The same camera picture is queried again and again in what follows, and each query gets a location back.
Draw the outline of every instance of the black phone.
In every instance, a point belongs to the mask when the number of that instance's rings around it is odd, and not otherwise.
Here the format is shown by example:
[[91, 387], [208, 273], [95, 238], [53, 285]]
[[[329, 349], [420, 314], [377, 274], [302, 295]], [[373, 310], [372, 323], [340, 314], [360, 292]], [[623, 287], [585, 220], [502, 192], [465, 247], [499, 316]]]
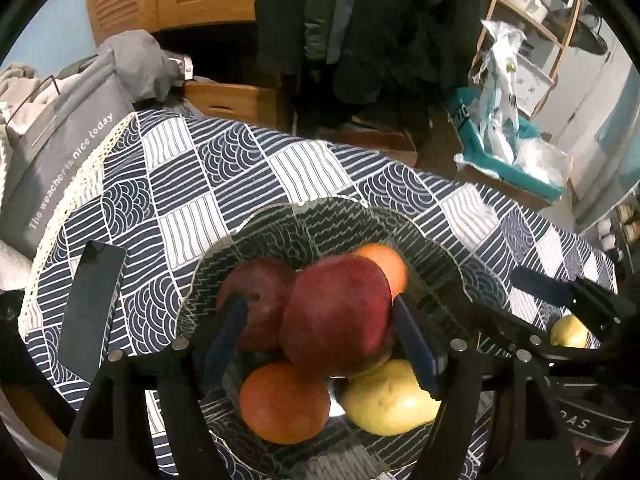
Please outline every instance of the black phone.
[[121, 247], [87, 242], [66, 300], [58, 361], [89, 383], [106, 355], [126, 256]]

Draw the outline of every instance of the red apple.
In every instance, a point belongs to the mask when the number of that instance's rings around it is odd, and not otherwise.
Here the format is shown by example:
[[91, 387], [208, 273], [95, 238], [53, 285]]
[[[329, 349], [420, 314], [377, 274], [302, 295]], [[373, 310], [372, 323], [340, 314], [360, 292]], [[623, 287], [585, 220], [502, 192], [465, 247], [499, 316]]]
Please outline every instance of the red apple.
[[239, 292], [247, 298], [249, 312], [238, 349], [264, 352], [277, 348], [284, 307], [296, 281], [296, 271], [286, 263], [265, 256], [242, 262], [226, 277], [216, 299], [219, 308]]
[[298, 274], [282, 319], [282, 349], [318, 376], [359, 372], [388, 348], [390, 306], [388, 281], [374, 262], [325, 257]]

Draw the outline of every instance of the screw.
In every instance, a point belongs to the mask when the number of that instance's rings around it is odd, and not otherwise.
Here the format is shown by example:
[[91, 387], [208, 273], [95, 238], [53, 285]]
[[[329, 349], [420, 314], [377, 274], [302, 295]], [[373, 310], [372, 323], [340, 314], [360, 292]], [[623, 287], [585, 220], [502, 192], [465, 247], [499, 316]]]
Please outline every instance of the screw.
[[171, 348], [174, 350], [184, 350], [189, 346], [189, 340], [185, 337], [179, 337], [178, 339], [174, 339], [171, 343]]
[[123, 355], [124, 352], [118, 348], [117, 350], [111, 350], [111, 352], [109, 352], [109, 355], [107, 355], [107, 359], [114, 363], [122, 359]]
[[531, 354], [529, 353], [529, 351], [525, 350], [524, 348], [520, 348], [516, 352], [516, 357], [523, 363], [528, 363], [529, 361], [531, 361]]
[[464, 352], [466, 350], [466, 341], [464, 339], [452, 339], [449, 345], [456, 352]]

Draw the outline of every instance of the tablecloth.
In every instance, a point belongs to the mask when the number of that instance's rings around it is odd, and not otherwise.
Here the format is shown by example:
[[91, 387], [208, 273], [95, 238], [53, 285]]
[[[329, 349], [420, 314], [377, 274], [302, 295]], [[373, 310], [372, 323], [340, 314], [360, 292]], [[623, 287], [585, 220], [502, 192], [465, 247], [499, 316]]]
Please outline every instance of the tablecloth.
[[[20, 317], [31, 356], [78, 409], [89, 384], [62, 367], [56, 353], [66, 298], [88, 240], [127, 250], [108, 351], [153, 352], [174, 339], [180, 302], [212, 243], [265, 205], [323, 196], [348, 196], [411, 218], [460, 264], [471, 296], [541, 328], [562, 312], [512, 287], [514, 266], [561, 280], [582, 275], [616, 288], [604, 254], [487, 186], [451, 182], [353, 146], [149, 110], [127, 116], [92, 153], [47, 227], [34, 261], [38, 278]], [[147, 401], [158, 463], [174, 474], [157, 394], [148, 392]], [[461, 478], [478, 474], [488, 423], [487, 413]], [[219, 449], [234, 480], [260, 478]], [[408, 471], [388, 478], [402, 480]]]

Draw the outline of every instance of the fruit bowl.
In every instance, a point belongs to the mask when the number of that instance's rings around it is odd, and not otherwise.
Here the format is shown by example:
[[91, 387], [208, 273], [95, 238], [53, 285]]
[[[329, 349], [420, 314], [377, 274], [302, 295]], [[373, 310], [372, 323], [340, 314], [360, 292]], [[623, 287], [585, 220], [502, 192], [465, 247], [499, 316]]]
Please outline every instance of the fruit bowl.
[[[450, 254], [424, 238], [402, 214], [365, 206], [349, 198], [323, 198], [300, 204], [268, 206], [241, 228], [207, 250], [198, 263], [191, 289], [177, 317], [176, 337], [190, 336], [215, 315], [216, 296], [226, 276], [243, 260], [272, 256], [295, 269], [329, 254], [348, 253], [366, 243], [394, 248], [408, 267], [403, 297], [452, 338], [466, 337], [449, 315], [447, 304], [469, 304], [460, 270]], [[332, 400], [324, 430], [310, 440], [281, 446], [259, 438], [237, 410], [242, 382], [256, 368], [276, 360], [278, 351], [236, 352], [222, 388], [202, 402], [207, 425], [220, 446], [249, 472], [270, 478], [369, 480], [412, 464], [429, 434], [425, 424], [397, 436], [377, 436], [354, 425]], [[394, 357], [402, 358], [399, 345]], [[340, 383], [329, 384], [339, 388]]]

